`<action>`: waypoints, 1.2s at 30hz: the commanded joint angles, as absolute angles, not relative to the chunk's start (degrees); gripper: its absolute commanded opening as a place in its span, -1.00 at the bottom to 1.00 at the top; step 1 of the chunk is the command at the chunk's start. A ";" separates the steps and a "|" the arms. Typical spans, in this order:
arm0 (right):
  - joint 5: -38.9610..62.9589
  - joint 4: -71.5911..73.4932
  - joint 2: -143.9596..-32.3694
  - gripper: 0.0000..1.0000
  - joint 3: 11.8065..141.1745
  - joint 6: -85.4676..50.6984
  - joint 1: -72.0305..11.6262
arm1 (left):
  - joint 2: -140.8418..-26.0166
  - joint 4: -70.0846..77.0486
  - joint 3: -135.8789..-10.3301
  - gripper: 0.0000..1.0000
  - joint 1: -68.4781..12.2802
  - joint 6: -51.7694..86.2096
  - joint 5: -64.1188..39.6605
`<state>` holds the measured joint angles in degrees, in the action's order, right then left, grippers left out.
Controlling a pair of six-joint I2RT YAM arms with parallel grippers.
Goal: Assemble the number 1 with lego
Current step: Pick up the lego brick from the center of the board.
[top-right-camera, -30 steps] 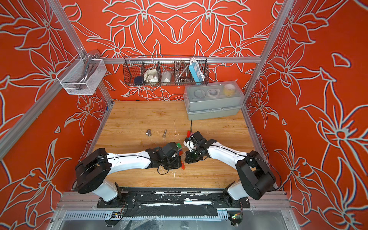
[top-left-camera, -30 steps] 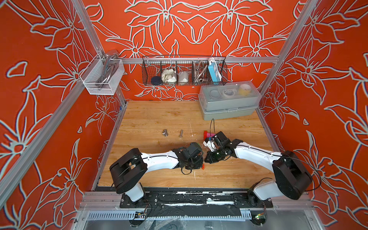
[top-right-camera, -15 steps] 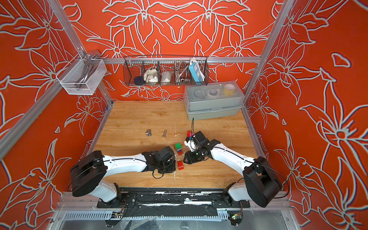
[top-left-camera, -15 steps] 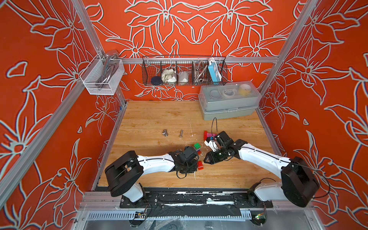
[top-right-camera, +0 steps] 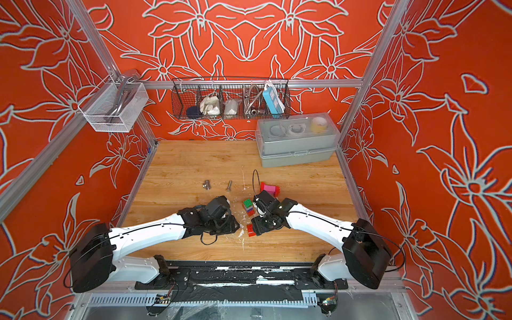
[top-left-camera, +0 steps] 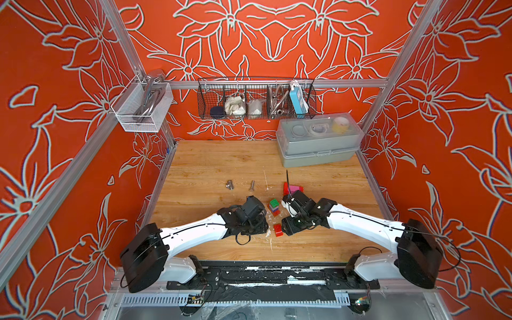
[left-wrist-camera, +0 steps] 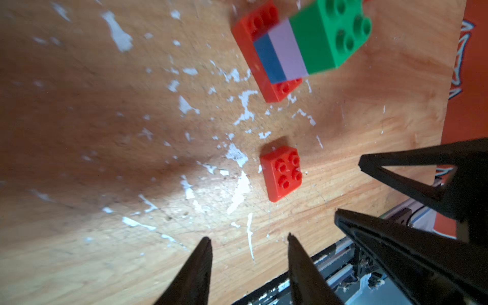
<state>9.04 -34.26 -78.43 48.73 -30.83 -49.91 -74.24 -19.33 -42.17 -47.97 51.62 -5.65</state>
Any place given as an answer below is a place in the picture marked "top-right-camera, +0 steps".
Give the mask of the pink lego brick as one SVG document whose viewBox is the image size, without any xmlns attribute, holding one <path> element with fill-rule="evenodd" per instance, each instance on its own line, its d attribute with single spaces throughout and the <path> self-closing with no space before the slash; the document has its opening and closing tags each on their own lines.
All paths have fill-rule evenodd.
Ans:
<svg viewBox="0 0 512 320">
<path fill-rule="evenodd" d="M 265 187 L 266 192 L 273 195 L 275 190 L 275 185 L 266 185 Z"/>
</svg>

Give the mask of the green lego brick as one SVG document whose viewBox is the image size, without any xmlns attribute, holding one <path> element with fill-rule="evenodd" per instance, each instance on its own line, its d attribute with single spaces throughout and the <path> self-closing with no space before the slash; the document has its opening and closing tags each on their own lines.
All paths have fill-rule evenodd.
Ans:
<svg viewBox="0 0 512 320">
<path fill-rule="evenodd" d="M 244 208 L 246 208 L 246 209 L 249 209 L 249 208 L 253 207 L 253 202 L 252 202 L 252 200 L 250 200 L 250 199 L 246 199 L 246 200 L 244 200 L 244 201 L 243 201 L 243 206 L 244 206 Z"/>
</svg>

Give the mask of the red sloped lego brick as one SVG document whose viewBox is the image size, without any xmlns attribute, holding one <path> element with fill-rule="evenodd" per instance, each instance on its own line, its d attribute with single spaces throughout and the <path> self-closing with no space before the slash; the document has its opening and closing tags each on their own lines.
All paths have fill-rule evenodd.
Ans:
<svg viewBox="0 0 512 320">
<path fill-rule="evenodd" d="M 247 234 L 248 234 L 249 237 L 254 237 L 254 236 L 257 235 L 256 232 L 253 229 L 253 224 L 248 224 L 247 225 Z"/>
</svg>

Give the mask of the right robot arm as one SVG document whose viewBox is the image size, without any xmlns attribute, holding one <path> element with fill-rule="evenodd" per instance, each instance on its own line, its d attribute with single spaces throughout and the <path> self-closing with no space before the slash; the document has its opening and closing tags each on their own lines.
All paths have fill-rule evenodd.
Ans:
<svg viewBox="0 0 512 320">
<path fill-rule="evenodd" d="M 257 215 L 251 219 L 251 235 L 282 228 L 308 233 L 340 250 L 339 254 L 324 255 L 317 273 L 328 281 L 354 279 L 369 289 L 378 289 L 391 260 L 391 250 L 373 225 L 364 219 L 353 223 L 341 221 L 313 210 L 295 200 L 282 201 L 263 191 L 253 198 Z"/>
</svg>

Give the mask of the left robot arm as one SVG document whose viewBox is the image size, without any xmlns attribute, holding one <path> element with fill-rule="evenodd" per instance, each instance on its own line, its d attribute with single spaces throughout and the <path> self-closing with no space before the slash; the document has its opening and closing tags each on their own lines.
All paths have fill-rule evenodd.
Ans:
<svg viewBox="0 0 512 320">
<path fill-rule="evenodd" d="M 236 233 L 240 224 L 224 206 L 189 207 L 165 218 L 131 227 L 93 226 L 69 252 L 70 268 L 63 284 L 85 293 L 107 282 L 119 268 L 115 262 L 147 247 L 205 233 L 218 237 Z"/>
</svg>

